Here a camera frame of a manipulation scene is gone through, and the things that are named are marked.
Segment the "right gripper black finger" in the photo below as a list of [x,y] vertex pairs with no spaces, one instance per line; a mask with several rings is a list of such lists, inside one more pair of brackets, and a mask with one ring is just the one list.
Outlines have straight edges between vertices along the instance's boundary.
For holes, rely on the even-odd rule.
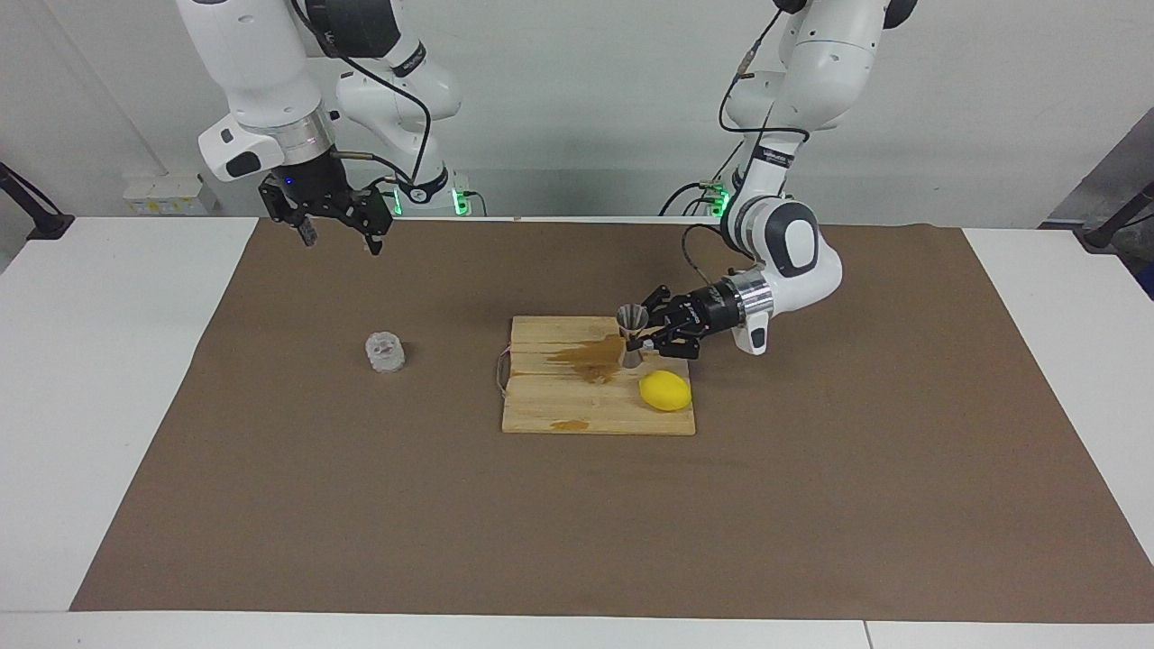
[[275,223],[287,224],[299,234],[306,247],[315,245],[317,233],[312,218],[301,206],[292,206],[273,174],[268,174],[257,186],[268,217]]
[[349,193],[347,225],[362,234],[370,255],[379,256],[384,238],[394,223],[394,214],[379,185],[369,185]]

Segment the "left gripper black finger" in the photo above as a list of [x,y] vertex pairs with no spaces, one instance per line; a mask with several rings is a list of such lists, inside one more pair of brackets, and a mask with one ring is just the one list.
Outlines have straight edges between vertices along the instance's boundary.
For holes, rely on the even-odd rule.
[[640,303],[649,320],[696,320],[697,309],[691,293],[674,294],[668,285],[659,285]]
[[660,357],[696,361],[700,358],[700,331],[664,327],[643,335],[640,345]]

